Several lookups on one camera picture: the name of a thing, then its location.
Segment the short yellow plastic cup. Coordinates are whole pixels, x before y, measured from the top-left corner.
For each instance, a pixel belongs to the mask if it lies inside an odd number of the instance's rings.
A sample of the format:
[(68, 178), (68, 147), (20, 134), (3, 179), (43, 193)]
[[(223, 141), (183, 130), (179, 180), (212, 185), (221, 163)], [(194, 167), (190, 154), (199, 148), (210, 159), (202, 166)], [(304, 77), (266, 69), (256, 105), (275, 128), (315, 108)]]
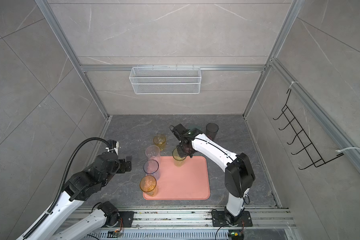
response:
[(157, 147), (159, 147), (160, 151), (164, 151), (164, 149), (166, 147), (166, 143), (167, 143), (166, 135), (164, 135), (164, 134), (155, 135), (153, 138), (153, 143)]

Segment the blue plastic cup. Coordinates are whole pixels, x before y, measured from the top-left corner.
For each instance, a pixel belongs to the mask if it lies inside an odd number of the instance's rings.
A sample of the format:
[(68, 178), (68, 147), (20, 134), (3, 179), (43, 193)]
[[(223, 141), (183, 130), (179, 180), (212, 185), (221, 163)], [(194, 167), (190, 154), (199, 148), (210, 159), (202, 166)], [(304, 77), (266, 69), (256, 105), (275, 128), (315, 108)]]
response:
[(146, 161), (143, 169), (147, 176), (152, 176), (156, 180), (160, 179), (161, 173), (160, 173), (160, 165), (158, 161), (154, 159)]

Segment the tall green plastic cup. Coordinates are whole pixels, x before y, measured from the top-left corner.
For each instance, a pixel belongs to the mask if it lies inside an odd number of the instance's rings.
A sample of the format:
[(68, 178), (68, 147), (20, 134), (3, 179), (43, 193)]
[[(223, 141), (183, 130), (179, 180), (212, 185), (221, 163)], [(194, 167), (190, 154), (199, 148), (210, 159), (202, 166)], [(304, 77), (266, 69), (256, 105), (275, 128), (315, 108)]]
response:
[(172, 156), (173, 156), (173, 159), (174, 159), (174, 164), (175, 166), (177, 167), (181, 167), (184, 165), (185, 163), (185, 159), (187, 158), (186, 156), (185, 157), (181, 157), (179, 155), (179, 152), (177, 149), (174, 149), (173, 152), (172, 152)]

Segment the dark grey plastic cup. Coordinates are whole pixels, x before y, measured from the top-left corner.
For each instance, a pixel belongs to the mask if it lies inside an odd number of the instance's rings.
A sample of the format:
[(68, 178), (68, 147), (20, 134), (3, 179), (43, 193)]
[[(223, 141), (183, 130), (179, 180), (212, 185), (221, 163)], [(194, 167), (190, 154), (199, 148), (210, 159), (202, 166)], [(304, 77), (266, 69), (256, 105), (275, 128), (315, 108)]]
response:
[(206, 132), (205, 132), (205, 134), (206, 134), (206, 136), (207, 136), (210, 140), (212, 140), (212, 141), (215, 140), (218, 131), (219, 131), (219, 126), (218, 126), (217, 124), (215, 124), (215, 123), (208, 123), (208, 124), (206, 125)]

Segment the tall yellow plastic cup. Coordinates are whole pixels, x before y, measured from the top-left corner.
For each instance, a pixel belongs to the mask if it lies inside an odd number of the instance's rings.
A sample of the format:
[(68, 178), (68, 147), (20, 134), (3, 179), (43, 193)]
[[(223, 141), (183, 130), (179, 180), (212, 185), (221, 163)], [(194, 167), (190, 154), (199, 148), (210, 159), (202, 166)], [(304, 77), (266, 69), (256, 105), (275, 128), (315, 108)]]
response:
[(145, 176), (140, 181), (141, 191), (151, 197), (154, 197), (158, 193), (157, 180), (153, 176)]

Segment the clear plastic cup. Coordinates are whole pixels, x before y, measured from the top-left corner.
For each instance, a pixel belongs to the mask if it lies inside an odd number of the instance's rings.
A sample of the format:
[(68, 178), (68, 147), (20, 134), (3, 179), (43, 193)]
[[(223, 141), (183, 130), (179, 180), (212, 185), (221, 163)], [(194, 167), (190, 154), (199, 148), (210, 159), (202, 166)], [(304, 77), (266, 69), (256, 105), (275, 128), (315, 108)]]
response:
[(161, 150), (158, 146), (149, 146), (145, 153), (149, 160), (156, 160), (158, 163), (161, 162)]

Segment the pink tray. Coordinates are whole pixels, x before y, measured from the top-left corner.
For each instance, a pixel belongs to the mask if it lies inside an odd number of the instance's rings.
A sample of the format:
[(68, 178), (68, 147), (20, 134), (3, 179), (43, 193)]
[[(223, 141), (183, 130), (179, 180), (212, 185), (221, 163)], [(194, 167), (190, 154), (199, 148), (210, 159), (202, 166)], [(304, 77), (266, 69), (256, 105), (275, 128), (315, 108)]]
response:
[(201, 156), (187, 157), (178, 167), (172, 156), (161, 157), (158, 191), (154, 196), (143, 193), (149, 201), (206, 200), (210, 197), (207, 160)]

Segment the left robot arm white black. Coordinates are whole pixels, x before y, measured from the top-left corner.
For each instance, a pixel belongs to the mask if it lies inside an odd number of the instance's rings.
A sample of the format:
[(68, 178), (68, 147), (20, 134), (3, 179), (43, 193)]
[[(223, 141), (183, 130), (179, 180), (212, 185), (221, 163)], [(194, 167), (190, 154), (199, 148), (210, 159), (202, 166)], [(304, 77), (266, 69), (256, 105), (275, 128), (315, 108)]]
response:
[[(106, 145), (106, 151), (96, 156), (82, 171), (68, 176), (79, 150), (91, 141)], [(132, 169), (130, 156), (120, 159), (119, 142), (92, 137), (82, 141), (74, 150), (64, 170), (57, 195), (40, 217), (19, 236), (20, 240), (80, 240), (91, 232), (106, 226), (115, 227), (122, 220), (119, 210), (109, 201), (96, 204), (91, 213), (71, 227), (57, 232), (65, 220), (89, 197), (105, 187), (116, 174)]]

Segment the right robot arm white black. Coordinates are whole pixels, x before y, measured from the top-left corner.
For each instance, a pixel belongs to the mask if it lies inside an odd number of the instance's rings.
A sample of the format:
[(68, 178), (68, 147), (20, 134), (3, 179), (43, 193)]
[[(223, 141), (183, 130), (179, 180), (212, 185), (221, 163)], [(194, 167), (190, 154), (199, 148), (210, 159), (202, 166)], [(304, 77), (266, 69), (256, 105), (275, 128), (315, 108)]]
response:
[(177, 150), (181, 158), (192, 158), (199, 152), (223, 170), (225, 187), (229, 192), (224, 209), (224, 225), (238, 224), (245, 213), (246, 196), (256, 179), (249, 157), (224, 149), (197, 128), (189, 130), (178, 124), (170, 126), (170, 130), (179, 141)]

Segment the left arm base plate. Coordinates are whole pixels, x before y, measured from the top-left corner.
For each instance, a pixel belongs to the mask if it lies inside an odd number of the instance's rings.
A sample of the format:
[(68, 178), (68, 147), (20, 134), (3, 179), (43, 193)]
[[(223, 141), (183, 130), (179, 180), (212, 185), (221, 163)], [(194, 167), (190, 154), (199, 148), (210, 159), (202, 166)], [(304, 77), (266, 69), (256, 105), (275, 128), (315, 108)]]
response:
[(135, 212), (133, 211), (122, 211), (118, 213), (117, 222), (114, 225), (115, 228), (120, 228), (123, 224), (123, 228), (131, 228), (134, 220)]

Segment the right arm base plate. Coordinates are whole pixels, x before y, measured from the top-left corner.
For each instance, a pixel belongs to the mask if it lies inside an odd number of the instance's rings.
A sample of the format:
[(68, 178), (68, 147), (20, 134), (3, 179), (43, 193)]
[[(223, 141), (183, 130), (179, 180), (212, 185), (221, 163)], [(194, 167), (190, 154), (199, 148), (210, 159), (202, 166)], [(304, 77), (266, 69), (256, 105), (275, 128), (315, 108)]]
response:
[(252, 227), (252, 217), (250, 212), (242, 211), (238, 216), (232, 216), (227, 211), (211, 211), (212, 222), (214, 227), (222, 226), (244, 226)]

